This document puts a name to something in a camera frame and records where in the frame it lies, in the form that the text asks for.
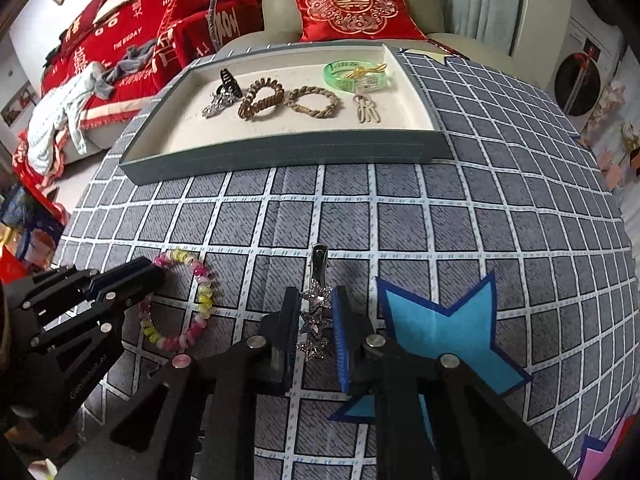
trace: green bracelet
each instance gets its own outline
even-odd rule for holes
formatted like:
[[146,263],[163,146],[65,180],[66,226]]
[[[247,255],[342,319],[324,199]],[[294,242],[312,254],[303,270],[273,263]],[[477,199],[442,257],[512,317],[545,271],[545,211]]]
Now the green bracelet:
[[369,92],[378,90],[386,86],[387,78],[384,72],[367,73],[360,78],[348,77],[358,67],[373,69],[378,66],[378,63],[353,59],[334,61],[324,67],[324,82],[332,88],[342,90],[343,92],[355,93],[357,84],[360,84]]

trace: brown spiral hair tie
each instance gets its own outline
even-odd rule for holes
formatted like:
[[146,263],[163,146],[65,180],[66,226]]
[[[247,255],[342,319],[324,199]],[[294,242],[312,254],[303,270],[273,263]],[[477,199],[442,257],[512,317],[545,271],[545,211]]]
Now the brown spiral hair tie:
[[[274,94],[254,103],[255,96],[261,88],[271,88],[273,89]],[[238,108],[238,115],[242,119],[249,120],[258,112],[266,110],[272,106],[279,105],[283,100],[284,90],[282,85],[278,83],[277,79],[271,79],[270,77],[267,79],[260,78],[249,86],[249,89],[244,98],[242,98],[242,102]]]
[[[329,104],[323,110],[312,110],[295,102],[297,98],[307,94],[323,95],[329,99]],[[315,117],[316,119],[323,119],[334,113],[335,107],[338,105],[338,96],[321,86],[301,86],[287,94],[284,104],[295,112],[307,114],[309,117]]]

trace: washing machine door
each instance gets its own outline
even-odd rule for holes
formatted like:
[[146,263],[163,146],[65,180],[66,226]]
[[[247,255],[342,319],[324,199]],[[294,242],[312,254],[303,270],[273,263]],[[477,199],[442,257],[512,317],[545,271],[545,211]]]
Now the washing machine door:
[[[596,63],[588,59],[584,52],[571,54],[560,64],[556,73],[556,102],[568,116],[582,116],[591,111],[598,102],[600,83],[600,72]],[[573,102],[566,109],[570,100]]]

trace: tray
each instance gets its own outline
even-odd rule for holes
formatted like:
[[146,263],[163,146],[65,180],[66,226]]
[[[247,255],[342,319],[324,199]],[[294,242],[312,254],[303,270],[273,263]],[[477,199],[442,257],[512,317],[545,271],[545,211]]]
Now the tray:
[[[328,87],[327,63],[357,59],[387,63],[392,81],[371,94],[382,118],[360,124],[353,94],[335,91],[341,104],[331,118],[316,119],[284,105],[252,120],[238,117],[238,104],[210,119],[202,109],[228,68],[245,90],[261,77],[276,78],[285,91],[303,85]],[[222,171],[361,162],[427,163],[449,153],[442,126],[426,93],[398,59],[398,49],[372,41],[279,46],[239,56],[198,60],[187,67],[151,110],[132,121],[137,130],[120,159],[134,184]],[[257,99],[270,95],[261,90]],[[327,99],[303,96],[301,104],[322,109]]]

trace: gray plaid fabric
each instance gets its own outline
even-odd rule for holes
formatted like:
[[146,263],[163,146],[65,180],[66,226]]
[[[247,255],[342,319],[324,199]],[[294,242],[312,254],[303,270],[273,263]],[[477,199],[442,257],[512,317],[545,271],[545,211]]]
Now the gray plaid fabric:
[[[255,333],[287,285],[304,288],[316,241],[331,249],[328,283],[345,284],[380,329],[376,276],[448,306],[492,270],[496,341],[533,377],[506,401],[575,470],[584,436],[607,438],[638,389],[638,284],[620,212],[545,93],[463,60],[401,58],[438,109],[450,158],[137,187],[117,168],[124,135],[87,187],[56,261],[105,270],[167,248],[197,252],[224,294],[190,350],[197,357]],[[188,325],[195,290],[188,269],[171,272],[152,309],[163,333]],[[85,439],[170,356],[145,341],[136,312],[123,338],[124,355],[82,409]],[[258,400],[257,479],[375,478],[374,428],[327,421],[346,400],[333,357],[333,346],[324,361],[298,355],[291,393]]]

